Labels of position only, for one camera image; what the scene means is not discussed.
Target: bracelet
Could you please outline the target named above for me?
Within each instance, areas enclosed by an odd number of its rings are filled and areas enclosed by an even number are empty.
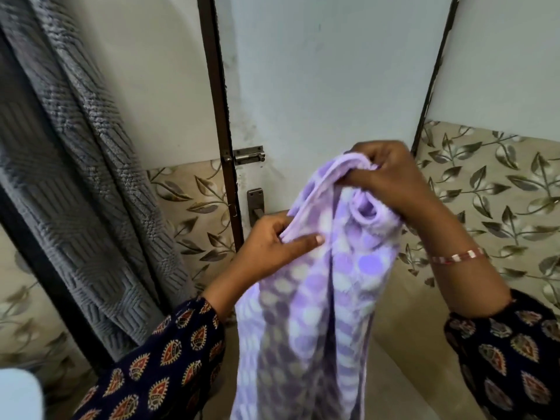
[[[461,261],[467,261],[469,259],[479,258],[481,256],[486,256],[486,252],[484,252],[484,249],[481,247],[477,247],[476,249],[468,250],[463,254],[455,254],[449,256],[448,258],[445,256],[430,256],[430,261],[434,264],[449,265]]]

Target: purple polka dot cloth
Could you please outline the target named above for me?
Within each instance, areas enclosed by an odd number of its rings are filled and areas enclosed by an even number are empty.
[[[319,232],[325,244],[253,285],[237,303],[231,419],[364,418],[374,306],[398,253],[401,221],[370,193],[334,183],[350,169],[374,168],[359,153],[319,168],[281,239]]]

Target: hanging towel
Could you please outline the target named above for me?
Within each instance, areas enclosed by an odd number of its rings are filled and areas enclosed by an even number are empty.
[[[370,193],[334,185],[350,169],[375,166],[348,153],[321,167],[281,234],[288,242],[319,232],[326,243],[253,285],[236,305],[234,420],[363,419],[374,306],[401,222]]]

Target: door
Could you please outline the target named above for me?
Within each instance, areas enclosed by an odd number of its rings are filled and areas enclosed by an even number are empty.
[[[452,0],[215,0],[242,228],[247,190],[288,209],[357,141],[412,145]]]

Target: dark blue printed sleeve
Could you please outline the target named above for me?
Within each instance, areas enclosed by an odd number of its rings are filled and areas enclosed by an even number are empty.
[[[72,420],[193,418],[220,372],[224,338],[205,299],[181,304],[144,345],[99,378]]]
[[[488,419],[558,420],[560,327],[549,308],[511,293],[514,302],[493,317],[451,314],[446,339]]]

